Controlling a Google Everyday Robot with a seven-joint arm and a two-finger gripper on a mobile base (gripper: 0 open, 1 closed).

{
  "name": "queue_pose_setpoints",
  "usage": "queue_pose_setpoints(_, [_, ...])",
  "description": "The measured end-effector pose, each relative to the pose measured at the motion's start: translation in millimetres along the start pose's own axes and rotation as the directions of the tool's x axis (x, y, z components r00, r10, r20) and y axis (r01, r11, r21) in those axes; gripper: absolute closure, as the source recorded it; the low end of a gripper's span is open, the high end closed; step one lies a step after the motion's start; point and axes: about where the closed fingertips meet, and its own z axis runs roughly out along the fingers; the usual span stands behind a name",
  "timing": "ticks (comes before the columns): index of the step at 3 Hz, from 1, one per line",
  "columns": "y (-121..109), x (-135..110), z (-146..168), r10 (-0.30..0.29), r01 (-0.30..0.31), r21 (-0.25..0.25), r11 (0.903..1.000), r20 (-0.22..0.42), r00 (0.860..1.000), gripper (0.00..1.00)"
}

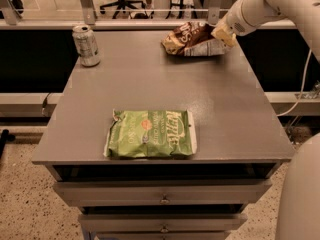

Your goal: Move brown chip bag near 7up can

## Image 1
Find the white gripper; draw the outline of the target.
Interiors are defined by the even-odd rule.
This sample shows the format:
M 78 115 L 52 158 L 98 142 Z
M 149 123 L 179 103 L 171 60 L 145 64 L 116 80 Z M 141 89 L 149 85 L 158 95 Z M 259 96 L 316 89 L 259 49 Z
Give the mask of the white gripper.
M 215 39 L 233 47 L 236 45 L 236 35 L 247 35 L 266 20 L 264 0 L 237 0 L 211 34 Z

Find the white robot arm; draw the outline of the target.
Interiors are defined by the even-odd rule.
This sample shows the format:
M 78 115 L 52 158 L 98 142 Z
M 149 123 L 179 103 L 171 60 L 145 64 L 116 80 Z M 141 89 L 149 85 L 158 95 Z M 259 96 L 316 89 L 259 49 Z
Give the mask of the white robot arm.
M 212 35 L 226 45 L 262 24 L 291 20 L 320 60 L 320 0 L 237 0 Z M 320 134 L 308 139 L 292 158 L 284 179 L 275 240 L 320 240 Z

